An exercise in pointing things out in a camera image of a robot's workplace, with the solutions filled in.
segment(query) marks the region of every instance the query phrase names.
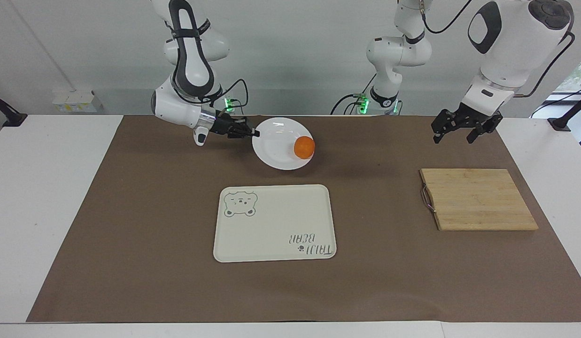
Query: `window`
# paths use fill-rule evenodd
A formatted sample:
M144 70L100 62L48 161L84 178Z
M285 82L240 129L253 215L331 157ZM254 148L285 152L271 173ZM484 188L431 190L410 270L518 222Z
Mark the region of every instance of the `window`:
M570 74L570 76L567 77L567 79L565 79L563 83L559 85L559 87L557 87L555 92L573 93L577 92L580 89L581 89L581 63L580 65L578 65L578 67L576 67L576 69L574 69L572 74Z

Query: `white plate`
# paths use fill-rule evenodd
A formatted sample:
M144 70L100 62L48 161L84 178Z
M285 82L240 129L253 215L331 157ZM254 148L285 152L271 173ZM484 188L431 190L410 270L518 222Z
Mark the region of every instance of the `white plate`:
M281 170L294 170L305 166L311 158L303 160L294 154L294 143L301 136L313 139L311 133L297 121L285 117L265 120L256 128L261 133L253 137L253 149L260 160Z
M336 250L325 186L241 186L221 192L213 245L217 261L329 259Z

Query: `black cable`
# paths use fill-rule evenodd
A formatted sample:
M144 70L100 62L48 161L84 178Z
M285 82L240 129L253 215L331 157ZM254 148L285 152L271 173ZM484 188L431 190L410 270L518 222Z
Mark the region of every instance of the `black cable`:
M403 111L403 101L399 100L399 102L397 102L397 104L401 103L401 108L399 109L399 113L397 114L397 116L401 116L401 112Z
M455 23L455 21L457 21L457 19L460 17L460 15L462 15L466 8L468 8L470 2L472 2L472 0L468 0L464 7L462 7L462 10L459 11L459 13L453 18L453 20L447 25L447 27L443 28L440 31L433 31L430 27L428 27L428 22L426 22L426 13L422 13L422 20L424 21L424 26L426 26L428 32L431 32L432 34L440 34L442 32L445 32L446 30L449 29L449 27L451 27Z
M240 100L237 100L237 99L232 99L232 100L230 100L230 102L238 102L238 103L241 103ZM244 115L245 114L245 110L242 109L243 106L241 105L241 106L238 106L238 107L240 108L240 112L242 113L242 115Z
M242 107L246 107L249 104L249 88L247 86L247 82L244 79L239 79L238 81L236 81L231 87L230 89L226 90L223 94L221 94L221 96L226 95L228 92L230 92L230 90L232 90L232 88L234 88L235 85L237 85L238 83L242 83L245 86L245 94L247 95L247 101L245 102L245 104L240 104L238 106L232 106L230 108L242 108Z
M338 108L338 106L342 103L342 101L352 98L353 96L355 96L354 94L349 94L346 96L343 96L342 99L338 100L338 102L334 105L334 107L332 108L332 111L330 112L330 115L334 115L334 111L336 110L336 108Z
M561 56L564 55L564 53L568 50L568 48L570 48L570 46L574 43L574 40L576 40L576 36L574 36L574 33L567 32L566 35L569 36L570 38L572 38L572 40L570 40L568 45L566 45L566 47L564 47L564 49L562 49L561 52L559 52L559 54L557 56L555 56L555 58L552 60L552 62L547 66L547 69L545 69L545 71L543 72L543 75L541 75L541 77L539 78L539 81L537 82L537 85L535 85L533 90L531 92L529 92L529 94L526 94L526 95L516 94L516 95L514 95L514 98L521 99L521 98L530 98L531 96L533 96L533 94L537 91L537 89L539 88L539 86L543 82L543 79L545 79L545 76L547 75L547 73L550 72L551 67L553 67L553 65L557 62L557 60L559 60L559 58L561 58Z
M369 83L367 83L367 85L365 85L365 88L361 91L361 94L365 94L365 91L367 90L367 88L372 84L372 82L374 82L376 75L377 74L374 74L374 76L370 79ZM351 108L351 113L349 115L353 115L353 110L355 110L355 107L357 107L357 103L359 103L359 99L355 100L355 105Z
M535 112L529 118L533 118L533 116L537 113L537 111L540 111L541 109L543 109L545 107L548 107L550 105L555 105L555 103L562 102L563 100L566 100L568 98L571 98L572 96L577 95L577 94L580 94L580 93L581 93L581 89L578 92L573 92L572 94L566 96L565 98L559 99L559 100L554 101L554 102L547 103L543 107L540 107L539 109L535 110Z
M342 115L346 115L347 114L347 111L348 111L348 109L349 109L350 106L353 106L353 109L354 109L356 105L357 105L357 103L349 103L347 105L347 107L344 109L344 113L342 113Z

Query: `metal handle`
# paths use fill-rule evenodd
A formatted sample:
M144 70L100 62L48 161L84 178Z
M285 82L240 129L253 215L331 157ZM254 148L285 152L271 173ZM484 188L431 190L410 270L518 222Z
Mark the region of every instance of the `metal handle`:
M426 205L426 207L430 211L432 211L433 213L436 213L436 210L432 206L432 199L430 199L430 197L428 196L428 190L426 190L426 184L424 184L424 186L422 188L422 199L424 200L424 204Z

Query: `brown paper mat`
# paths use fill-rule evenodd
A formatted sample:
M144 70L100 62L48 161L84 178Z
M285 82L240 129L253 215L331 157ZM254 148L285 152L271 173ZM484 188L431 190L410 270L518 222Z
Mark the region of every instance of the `brown paper mat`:
M427 117L296 120L316 156L282 172L249 139L199 148L188 128L125 117L28 321L581 321L580 276L497 133L436 145ZM508 169L540 229L438 231L421 168ZM274 184L329 188L337 255L217 263L221 190Z

